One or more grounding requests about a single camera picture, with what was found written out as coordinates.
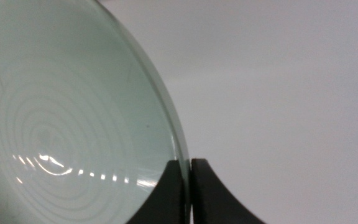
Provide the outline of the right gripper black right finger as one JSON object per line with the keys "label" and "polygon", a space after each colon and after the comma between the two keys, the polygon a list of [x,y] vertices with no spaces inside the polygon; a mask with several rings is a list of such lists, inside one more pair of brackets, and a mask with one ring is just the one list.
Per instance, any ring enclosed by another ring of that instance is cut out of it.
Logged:
{"label": "right gripper black right finger", "polygon": [[264,223],[230,193],[206,159],[191,160],[191,203],[195,223]]}

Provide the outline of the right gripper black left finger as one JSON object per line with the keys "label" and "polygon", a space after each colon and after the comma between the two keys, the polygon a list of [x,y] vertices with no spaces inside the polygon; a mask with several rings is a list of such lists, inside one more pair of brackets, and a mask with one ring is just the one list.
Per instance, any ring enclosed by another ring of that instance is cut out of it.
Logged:
{"label": "right gripper black left finger", "polygon": [[185,224],[185,188],[178,161],[168,161],[157,185],[127,224]]}

